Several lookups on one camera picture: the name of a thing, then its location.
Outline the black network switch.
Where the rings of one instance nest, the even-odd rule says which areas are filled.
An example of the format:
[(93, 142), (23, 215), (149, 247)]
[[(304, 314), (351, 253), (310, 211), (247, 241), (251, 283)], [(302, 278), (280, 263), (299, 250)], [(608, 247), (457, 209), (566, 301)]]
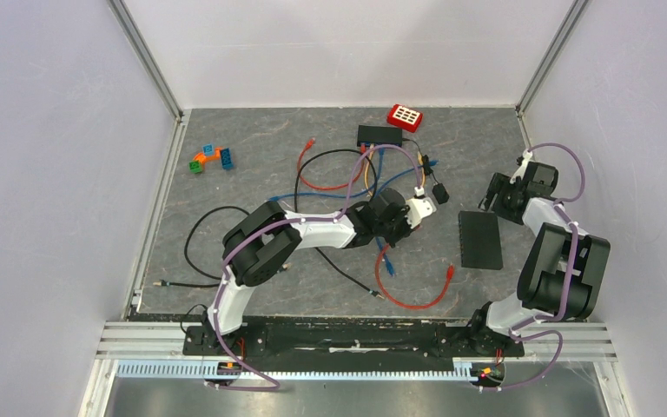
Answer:
[(389, 144), (401, 147), (403, 143), (403, 129), (392, 126), (359, 125), (356, 136), (356, 146), (369, 147)]

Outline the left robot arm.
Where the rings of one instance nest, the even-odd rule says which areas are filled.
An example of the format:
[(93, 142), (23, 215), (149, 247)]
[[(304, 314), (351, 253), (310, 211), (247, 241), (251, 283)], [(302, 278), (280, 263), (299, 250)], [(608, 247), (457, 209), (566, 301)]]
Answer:
[(223, 238), (221, 284), (207, 310), (205, 344), (232, 352), (254, 289), (270, 280), (293, 252), (308, 248), (349, 249), (379, 237), (390, 245), (417, 229), (437, 208), (421, 187), (411, 198), (386, 188), (372, 199), (329, 214), (302, 214), (266, 202)]

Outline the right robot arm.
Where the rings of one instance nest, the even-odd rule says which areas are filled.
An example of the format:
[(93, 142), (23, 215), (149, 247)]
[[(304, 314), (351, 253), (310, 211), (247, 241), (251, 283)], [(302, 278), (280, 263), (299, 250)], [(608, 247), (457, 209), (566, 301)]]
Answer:
[(466, 340), (477, 354), (505, 348), (532, 323), (588, 318), (596, 307), (610, 243), (581, 229), (552, 193), (558, 170), (522, 156), (513, 175), (493, 175), (476, 211), (459, 213), (461, 265), (504, 266), (499, 220), (535, 236), (514, 293), (489, 301), (469, 320)]

